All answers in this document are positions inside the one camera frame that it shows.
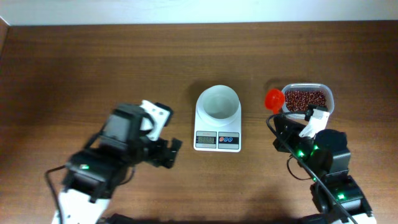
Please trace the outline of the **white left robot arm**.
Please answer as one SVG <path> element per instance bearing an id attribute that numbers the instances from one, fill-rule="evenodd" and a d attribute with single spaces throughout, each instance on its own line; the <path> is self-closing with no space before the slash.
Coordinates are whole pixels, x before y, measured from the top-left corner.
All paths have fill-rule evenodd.
<path id="1" fill-rule="evenodd" d="M 45 173 L 56 207 L 53 223 L 98 223 L 115 189 L 133 178 L 138 164 L 172 168 L 182 142 L 160 134 L 173 113 L 146 100 L 113 109 L 101 129 L 63 165 L 67 173 L 59 193 L 50 180 L 52 171 Z"/>

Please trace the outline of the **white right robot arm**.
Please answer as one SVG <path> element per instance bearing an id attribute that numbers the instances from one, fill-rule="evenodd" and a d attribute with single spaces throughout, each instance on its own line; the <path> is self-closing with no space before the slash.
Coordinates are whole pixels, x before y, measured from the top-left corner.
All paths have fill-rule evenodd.
<path id="1" fill-rule="evenodd" d="M 312 201 L 318 212 L 297 223 L 375 223 L 363 191 L 349 175 L 351 153 L 344 132 L 326 128 L 329 114 L 306 115 L 306 125 L 276 114 L 267 120 L 275 134 L 274 147 L 287 152 L 304 168 L 313 183 Z"/>

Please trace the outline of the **red plastic measuring scoop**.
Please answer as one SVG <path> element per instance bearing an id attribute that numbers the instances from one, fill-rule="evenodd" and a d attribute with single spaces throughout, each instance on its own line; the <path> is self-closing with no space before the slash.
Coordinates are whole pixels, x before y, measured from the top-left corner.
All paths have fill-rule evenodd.
<path id="1" fill-rule="evenodd" d="M 278 89 L 271 89 L 267 92 L 264 106 L 266 109 L 271 110 L 274 114 L 278 114 L 285 103 L 284 94 Z"/>

